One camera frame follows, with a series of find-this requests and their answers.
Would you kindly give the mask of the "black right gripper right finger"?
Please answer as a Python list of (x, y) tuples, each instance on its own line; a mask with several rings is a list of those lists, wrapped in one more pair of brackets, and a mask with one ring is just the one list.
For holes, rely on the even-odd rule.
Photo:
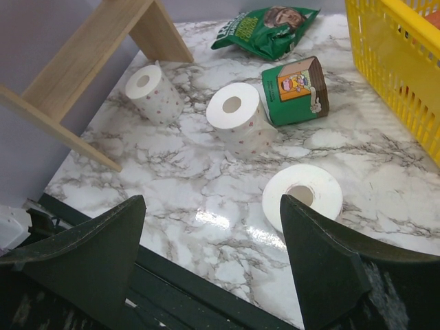
[(306, 329), (438, 329), (439, 257), (330, 220), (290, 195), (283, 234)]

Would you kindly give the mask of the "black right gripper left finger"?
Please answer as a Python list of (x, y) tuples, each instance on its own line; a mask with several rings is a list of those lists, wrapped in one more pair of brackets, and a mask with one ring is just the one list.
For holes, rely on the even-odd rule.
[(2, 329), (116, 329), (146, 206), (136, 195), (1, 257)]

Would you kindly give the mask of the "green roll with picture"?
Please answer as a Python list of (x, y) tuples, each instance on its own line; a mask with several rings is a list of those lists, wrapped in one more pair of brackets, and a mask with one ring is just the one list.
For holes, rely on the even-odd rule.
[(329, 97), (320, 61), (316, 56), (262, 72), (269, 118), (280, 127), (329, 114)]

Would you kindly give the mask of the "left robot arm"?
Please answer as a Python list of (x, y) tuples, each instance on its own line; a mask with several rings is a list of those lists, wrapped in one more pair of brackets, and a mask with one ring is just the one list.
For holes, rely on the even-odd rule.
[(38, 209), (1, 205), (1, 252), (17, 248), (32, 234), (52, 236), (59, 224), (55, 219)]

